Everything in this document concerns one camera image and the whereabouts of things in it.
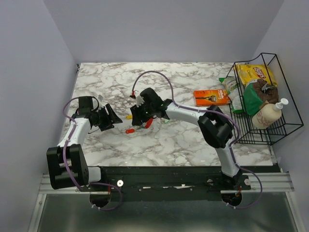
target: beige bottle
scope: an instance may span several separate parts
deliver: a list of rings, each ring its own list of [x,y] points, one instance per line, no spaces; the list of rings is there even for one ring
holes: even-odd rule
[[[280,102],[276,104],[267,104],[265,105],[256,115],[252,118],[252,123],[258,129],[266,129],[272,123],[277,121],[281,115],[283,105],[287,105],[289,101],[285,98],[282,98]]]

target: gray floor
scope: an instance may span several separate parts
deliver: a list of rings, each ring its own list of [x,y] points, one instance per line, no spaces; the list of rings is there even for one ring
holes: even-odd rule
[[[257,195],[247,194],[243,204]],[[92,209],[86,195],[47,196],[40,232],[294,232],[284,193],[265,193],[247,210],[222,202],[124,202],[111,212]]]

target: yellow chip bag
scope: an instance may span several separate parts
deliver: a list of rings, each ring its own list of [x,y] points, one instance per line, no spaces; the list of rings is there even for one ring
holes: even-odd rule
[[[243,85],[247,85],[250,81],[254,79],[264,79],[267,81],[268,84],[277,86],[277,81],[272,74],[272,71],[267,66],[267,73],[265,65],[261,64],[237,64],[236,69],[241,79]]]

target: wire rack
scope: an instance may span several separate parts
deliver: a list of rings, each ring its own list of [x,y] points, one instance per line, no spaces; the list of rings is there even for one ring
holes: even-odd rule
[[[252,124],[252,117],[246,114],[246,106],[243,100],[244,86],[242,85],[236,64],[262,64],[267,70],[267,75],[269,75],[269,69],[272,70],[274,78],[278,83],[279,99],[287,98],[289,100],[288,107],[283,108],[282,116],[279,120],[274,122],[265,130],[257,129]],[[234,114],[232,112],[232,104],[230,104],[230,113],[232,118],[236,121],[240,128],[240,139],[238,143],[241,144],[261,144],[261,145],[273,145],[274,143],[280,141],[284,137],[293,133],[297,129],[304,126],[303,120],[300,116],[294,98],[292,96],[289,85],[286,81],[285,75],[283,73],[281,64],[278,60],[276,54],[273,53],[261,53],[258,57],[252,60],[238,61],[233,64],[227,77],[235,77],[236,82],[240,86],[238,88],[240,100],[244,113]]]

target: white marble surface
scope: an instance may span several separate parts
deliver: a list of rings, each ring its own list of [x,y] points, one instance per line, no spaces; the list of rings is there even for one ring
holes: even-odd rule
[[[83,144],[88,165],[104,166],[219,166],[215,150],[203,139],[199,127],[180,121],[155,119],[149,129],[132,134],[130,114],[134,100],[129,97],[137,76],[148,70],[164,73],[174,86],[177,102],[194,106],[193,91],[223,88],[218,81],[229,71],[229,63],[83,63],[76,81],[73,97],[101,95],[102,104],[111,104],[122,124],[104,132],[89,134]],[[169,85],[158,74],[146,74],[136,85],[142,91],[152,87],[162,98],[171,98]],[[73,101],[69,114],[78,106]],[[229,114],[228,106],[220,107]],[[64,133],[69,127],[66,122]],[[272,165],[267,145],[234,146],[240,165]]]

